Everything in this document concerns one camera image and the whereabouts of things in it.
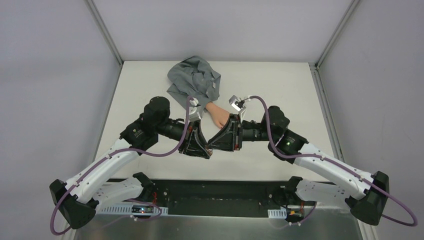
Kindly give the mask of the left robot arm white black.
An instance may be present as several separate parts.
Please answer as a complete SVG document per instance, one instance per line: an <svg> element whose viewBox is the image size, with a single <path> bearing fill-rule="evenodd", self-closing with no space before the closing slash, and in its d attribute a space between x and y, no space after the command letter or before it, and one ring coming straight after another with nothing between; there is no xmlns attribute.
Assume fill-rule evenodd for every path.
<svg viewBox="0 0 424 240"><path fill-rule="evenodd" d="M55 204L50 230L54 235L60 235L54 227L58 212L69 224L68 228L76 230L91 221L97 212L115 203L135 198L143 203L149 201L153 195L153 183L143 173L104 186L118 170L141 155L163 158L179 152L194 156L195 149L200 148L202 158L210 157L211 153L203 143L193 144L189 140L203 115L199 101L190 95L186 98L184 123L171 119L170 113L170 101L166 97L153 97L139 118L120 133L100 158L68 180L56 179L50 184Z"/></svg>

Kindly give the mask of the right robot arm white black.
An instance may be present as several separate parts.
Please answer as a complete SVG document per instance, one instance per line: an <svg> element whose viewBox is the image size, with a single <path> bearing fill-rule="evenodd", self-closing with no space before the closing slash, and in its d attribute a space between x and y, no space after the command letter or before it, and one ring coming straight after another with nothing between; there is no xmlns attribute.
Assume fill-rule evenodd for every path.
<svg viewBox="0 0 424 240"><path fill-rule="evenodd" d="M243 142L268 141L268 149L279 160L308 169L330 183L319 183L292 176L283 188L290 205L300 201L331 203L348 209L358 220L377 226L383 217L389 194L389 177L354 168L324 154L305 137L288 128L290 120L275 105L264 113L261 122L246 121L230 114L224 127L207 143L208 148L238 151Z"/></svg>

